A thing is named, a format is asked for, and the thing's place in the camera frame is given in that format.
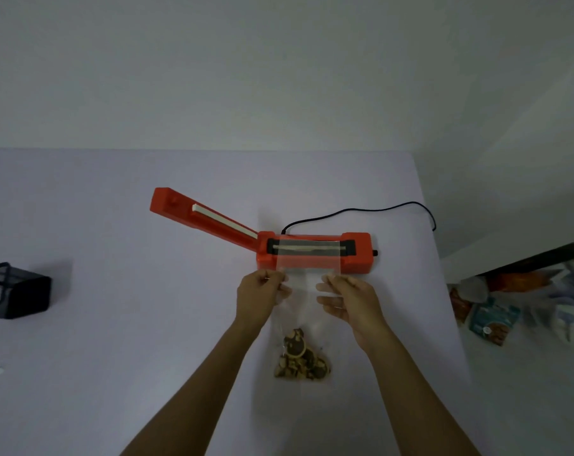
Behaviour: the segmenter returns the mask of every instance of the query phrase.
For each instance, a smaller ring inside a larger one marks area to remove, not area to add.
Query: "person's right arm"
[[[352,276],[326,275],[317,289],[340,296],[317,300],[351,326],[369,357],[401,454],[479,456],[386,323],[373,286]]]

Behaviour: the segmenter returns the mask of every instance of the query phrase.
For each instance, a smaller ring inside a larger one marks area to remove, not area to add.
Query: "table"
[[[0,455],[119,453],[232,321],[254,255],[150,213],[155,187],[274,231],[424,201],[408,153],[0,149],[0,262],[55,279],[47,312],[0,320]],[[487,452],[428,215],[405,206],[291,230],[344,231],[372,234],[379,257],[366,278],[387,319]],[[209,455],[398,453],[373,371],[335,322],[342,366],[313,398],[272,378],[275,340],[263,329]]]

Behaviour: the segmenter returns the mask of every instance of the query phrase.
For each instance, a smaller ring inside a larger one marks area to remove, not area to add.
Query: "black power cord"
[[[435,221],[435,216],[433,216],[433,213],[431,213],[431,210],[428,209],[426,206],[422,205],[422,203],[419,202],[405,202],[402,203],[400,205],[396,205],[396,206],[390,206],[389,208],[382,208],[379,210],[366,210],[363,208],[346,208],[344,210],[340,210],[337,213],[332,213],[332,214],[328,214],[326,216],[321,216],[319,218],[311,218],[311,219],[302,219],[301,221],[296,221],[296,222],[291,222],[291,224],[288,224],[285,226],[285,228],[283,229],[283,231],[281,232],[281,235],[287,235],[287,229],[289,229],[290,227],[292,227],[293,225],[296,224],[302,224],[304,222],[314,222],[314,221],[320,221],[321,219],[327,219],[327,218],[332,218],[333,216],[336,216],[340,213],[345,213],[346,211],[363,211],[363,212],[379,212],[379,211],[388,211],[388,210],[394,210],[395,208],[400,208],[401,206],[405,206],[405,205],[419,205],[422,206],[426,212],[428,214],[430,214],[430,218],[433,220],[433,231],[435,231],[437,229],[437,222]]]

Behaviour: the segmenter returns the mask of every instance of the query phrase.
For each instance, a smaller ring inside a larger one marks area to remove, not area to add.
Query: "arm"
[[[478,456],[389,328],[374,288],[352,276],[325,276],[323,282],[317,285],[319,291],[342,297],[320,296],[318,302],[325,312],[350,324],[371,361],[401,454]]]
[[[249,347],[264,326],[284,274],[259,270],[238,287],[237,316],[215,348],[179,391],[126,447],[123,456],[204,455]]]

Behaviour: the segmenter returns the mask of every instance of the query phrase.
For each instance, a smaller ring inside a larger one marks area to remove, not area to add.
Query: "person's left hand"
[[[258,270],[246,275],[237,290],[235,323],[257,337],[277,303],[289,297],[291,288],[283,285],[287,277],[277,270]]]

